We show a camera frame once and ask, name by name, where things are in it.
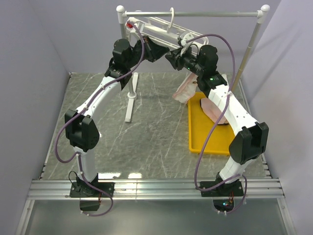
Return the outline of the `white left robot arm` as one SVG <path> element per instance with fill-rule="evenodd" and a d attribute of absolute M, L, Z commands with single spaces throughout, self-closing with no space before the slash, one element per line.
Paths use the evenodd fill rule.
<path fill-rule="evenodd" d="M 78 165 L 70 196 L 86 198 L 80 201 L 81 213 L 96 217 L 101 199 L 105 197 L 112 200 L 114 191 L 114 183 L 99 181 L 95 167 L 94 148 L 100 139 L 96 125 L 102 110 L 126 87 L 142 61 L 153 63 L 169 51 L 168 47 L 156 44 L 148 36 L 139 39 L 134 46 L 127 39 L 117 40 L 100 85 L 76 110 L 66 112 L 66 138 L 73 146 Z"/>

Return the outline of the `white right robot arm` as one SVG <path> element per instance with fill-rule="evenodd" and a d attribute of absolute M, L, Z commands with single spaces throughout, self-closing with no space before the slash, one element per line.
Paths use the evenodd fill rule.
<path fill-rule="evenodd" d="M 240 104 L 231 91 L 231 86 L 217 71 L 217 49 L 211 45 L 202 46 L 197 55 L 188 48 L 181 53 L 182 47 L 172 50 L 166 59 L 176 70 L 186 68 L 197 77 L 197 86 L 206 98 L 213 103 L 220 116 L 214 126 L 225 118 L 235 135 L 229 146 L 230 157 L 223 169 L 217 174 L 216 184 L 205 188 L 195 183 L 201 193 L 216 190 L 222 196 L 228 195 L 242 176 L 246 167 L 264 153 L 268 140 L 269 127 L 259 123 Z"/>

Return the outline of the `white plastic clip hanger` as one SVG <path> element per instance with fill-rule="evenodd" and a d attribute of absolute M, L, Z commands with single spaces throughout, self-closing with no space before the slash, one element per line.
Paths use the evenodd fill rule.
<path fill-rule="evenodd" d="M 144 23 L 143 36 L 148 36 L 155 43 L 170 49 L 180 47 L 178 44 L 179 37 L 183 37 L 187 33 L 191 33 L 195 38 L 201 36 L 198 32 L 174 23 L 175 18 L 179 15 L 173 7 L 170 8 L 168 13 L 170 19 L 165 20 L 157 12 L 153 12 L 150 16 L 148 12 L 136 11 L 136 15 L 133 17 L 128 16 L 126 22 L 140 21 Z"/>

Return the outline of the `white pink underwear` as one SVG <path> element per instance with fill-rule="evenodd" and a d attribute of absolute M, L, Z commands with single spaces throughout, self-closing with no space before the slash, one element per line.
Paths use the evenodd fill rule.
<path fill-rule="evenodd" d="M 186 104 L 196 93 L 197 75 L 190 73 L 178 87 L 172 98 L 180 103 Z"/>

